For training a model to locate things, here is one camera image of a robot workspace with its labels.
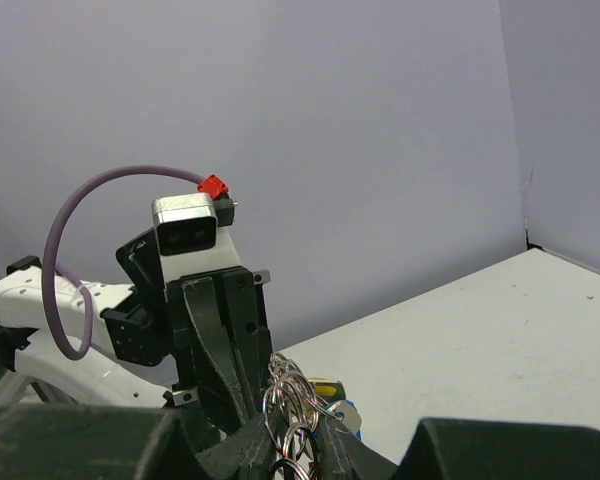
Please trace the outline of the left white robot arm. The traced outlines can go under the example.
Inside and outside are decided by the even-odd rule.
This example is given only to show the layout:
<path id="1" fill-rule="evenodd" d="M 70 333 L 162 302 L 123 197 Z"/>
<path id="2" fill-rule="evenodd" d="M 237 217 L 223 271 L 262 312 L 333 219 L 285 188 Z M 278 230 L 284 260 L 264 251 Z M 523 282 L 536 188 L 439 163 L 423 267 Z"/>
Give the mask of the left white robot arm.
<path id="1" fill-rule="evenodd" d="M 165 256 L 153 231 L 121 246 L 125 284 L 86 282 L 34 256 L 0 279 L 0 368 L 80 403 L 197 408 L 233 434 L 260 412 L 272 342 L 270 275 L 214 246 Z"/>

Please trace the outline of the metal disc keyring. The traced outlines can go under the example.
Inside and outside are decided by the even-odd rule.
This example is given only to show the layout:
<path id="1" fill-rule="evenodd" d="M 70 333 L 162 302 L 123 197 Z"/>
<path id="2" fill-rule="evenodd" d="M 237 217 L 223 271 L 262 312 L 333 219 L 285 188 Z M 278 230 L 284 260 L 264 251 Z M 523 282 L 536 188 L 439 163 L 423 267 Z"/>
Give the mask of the metal disc keyring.
<path id="1" fill-rule="evenodd" d="M 275 451 L 269 477 L 318 479 L 318 427 L 322 419 L 335 415 L 327 410 L 326 402 L 294 360 L 275 352 L 267 371 L 268 387 L 261 409 Z"/>

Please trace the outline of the yellow key tag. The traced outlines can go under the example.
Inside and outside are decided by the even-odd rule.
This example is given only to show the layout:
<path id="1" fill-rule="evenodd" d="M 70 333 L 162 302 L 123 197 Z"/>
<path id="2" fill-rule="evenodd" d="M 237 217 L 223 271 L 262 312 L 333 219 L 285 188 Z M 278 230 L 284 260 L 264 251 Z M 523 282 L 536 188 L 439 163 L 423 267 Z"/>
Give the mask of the yellow key tag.
<path id="1" fill-rule="evenodd" d="M 316 395 L 327 403 L 346 399 L 345 387 L 339 380 L 312 377 L 309 378 L 309 383 L 313 386 Z"/>

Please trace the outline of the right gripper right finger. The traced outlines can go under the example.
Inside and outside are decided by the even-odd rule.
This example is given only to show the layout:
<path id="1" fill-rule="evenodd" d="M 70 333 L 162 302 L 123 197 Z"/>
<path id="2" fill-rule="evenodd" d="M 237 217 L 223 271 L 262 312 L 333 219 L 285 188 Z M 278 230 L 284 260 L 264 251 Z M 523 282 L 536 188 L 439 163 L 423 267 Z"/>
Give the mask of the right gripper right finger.
<path id="1" fill-rule="evenodd" d="M 386 480 L 398 469 L 395 463 L 367 447 L 334 418 L 320 419 L 317 445 L 320 479 Z"/>

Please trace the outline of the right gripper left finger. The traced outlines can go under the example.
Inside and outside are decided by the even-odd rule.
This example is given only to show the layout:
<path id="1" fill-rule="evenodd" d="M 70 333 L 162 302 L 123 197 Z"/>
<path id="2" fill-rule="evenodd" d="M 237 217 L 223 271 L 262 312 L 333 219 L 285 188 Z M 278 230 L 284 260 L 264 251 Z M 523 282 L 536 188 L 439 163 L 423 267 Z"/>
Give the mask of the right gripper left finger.
<path id="1" fill-rule="evenodd" d="M 276 455 L 264 415 L 259 414 L 219 444 L 196 453 L 194 478 L 269 479 Z"/>

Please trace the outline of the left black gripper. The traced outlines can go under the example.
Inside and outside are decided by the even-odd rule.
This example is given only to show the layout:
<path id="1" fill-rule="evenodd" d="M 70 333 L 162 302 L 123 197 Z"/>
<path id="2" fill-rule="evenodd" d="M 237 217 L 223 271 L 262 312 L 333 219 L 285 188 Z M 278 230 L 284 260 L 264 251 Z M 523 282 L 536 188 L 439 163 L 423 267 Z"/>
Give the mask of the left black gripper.
<path id="1" fill-rule="evenodd" d="M 238 431 L 261 411 L 267 383 L 269 271 L 206 267 L 165 282 L 150 230 L 121 246 L 116 259 L 133 285 L 127 298 L 100 313 L 115 356 L 149 367 L 172 356 L 173 404 L 199 401 L 211 424 Z"/>

